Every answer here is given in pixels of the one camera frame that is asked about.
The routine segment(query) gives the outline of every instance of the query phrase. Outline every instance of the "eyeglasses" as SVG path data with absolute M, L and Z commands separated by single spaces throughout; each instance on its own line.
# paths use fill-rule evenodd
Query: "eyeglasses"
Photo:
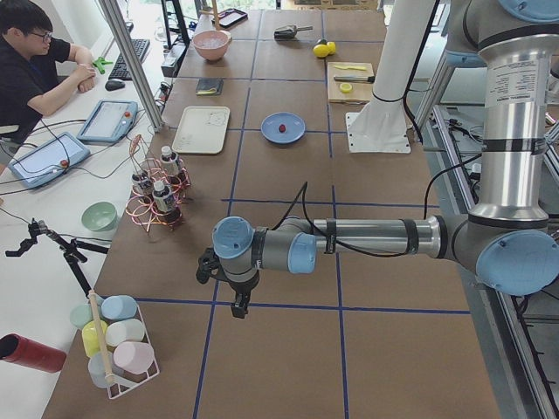
M 46 32 L 46 33 L 34 33 L 34 32 L 29 32 L 31 35 L 35 35 L 36 37 L 41 37 L 43 39 L 43 42 L 46 44 L 49 39 L 52 39 L 52 32 Z

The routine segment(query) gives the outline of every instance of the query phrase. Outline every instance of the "black shirt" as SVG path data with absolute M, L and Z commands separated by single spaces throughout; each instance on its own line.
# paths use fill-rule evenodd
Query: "black shirt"
M 19 125 L 15 133 L 5 134 L 22 143 L 43 117 L 27 102 L 59 84 L 55 61 L 63 63 L 70 55 L 70 44 L 53 38 L 46 55 L 27 61 L 0 34 L 0 127 Z

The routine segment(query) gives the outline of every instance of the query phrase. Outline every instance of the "tripod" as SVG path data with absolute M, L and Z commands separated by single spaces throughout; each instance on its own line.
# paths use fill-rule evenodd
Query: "tripod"
M 19 257 L 21 257 L 34 244 L 38 243 L 38 241 L 37 241 L 38 236 L 40 236 L 41 234 L 46 234 L 52 241 L 59 244 L 59 248 L 64 252 L 64 259 L 66 260 L 66 262 L 70 266 L 70 269 L 72 270 L 74 276 L 76 277 L 76 279 L 79 282 L 79 286 L 81 286 L 81 289 L 84 291 L 84 293 L 86 294 L 86 297 L 87 297 L 87 295 L 89 294 L 89 291 L 91 290 L 91 286 L 89 286 L 89 283 L 87 282 L 86 277 L 84 276 L 84 273 L 81 271 L 81 268 L 78 265 L 79 262 L 82 262 L 82 263 L 87 262 L 87 258 L 78 251 L 78 248 L 86 249 L 87 251 L 96 251 L 98 253 L 104 253 L 104 254 L 108 253 L 108 248 L 103 247 L 103 246 L 99 246 L 97 244 L 90 244 L 90 243 L 86 243 L 86 242 L 81 242 L 81 241 L 79 241 L 75 238 L 70 240 L 70 242 L 67 242 L 56 231 L 49 230 L 46 227 L 46 224 L 45 224 L 44 221 L 42 221 L 42 220 L 41 221 L 35 221 L 34 218 L 31 220 L 31 224 L 28 224 L 27 228 L 29 230 L 29 234 L 30 234 L 31 238 L 24 239 L 24 241 L 19 244 L 19 249 L 18 250 L 16 250 L 16 251 L 6 251 L 5 252 L 6 256 L 8 258 L 19 258 Z

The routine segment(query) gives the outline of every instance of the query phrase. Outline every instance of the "white tray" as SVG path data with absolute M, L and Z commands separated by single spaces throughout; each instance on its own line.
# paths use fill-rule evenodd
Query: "white tray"
M 177 153 L 214 155 L 224 147 L 231 111 L 226 106 L 187 106 L 172 148 Z

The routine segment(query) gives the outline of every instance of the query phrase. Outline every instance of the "black mouse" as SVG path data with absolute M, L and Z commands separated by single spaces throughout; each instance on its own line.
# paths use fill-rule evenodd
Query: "black mouse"
M 118 90 L 118 89 L 122 89 L 122 87 L 124 87 L 126 85 L 126 83 L 124 83 L 124 80 L 121 79 L 109 79 L 107 80 L 107 83 L 105 83 L 105 88 L 111 92 L 113 90 Z

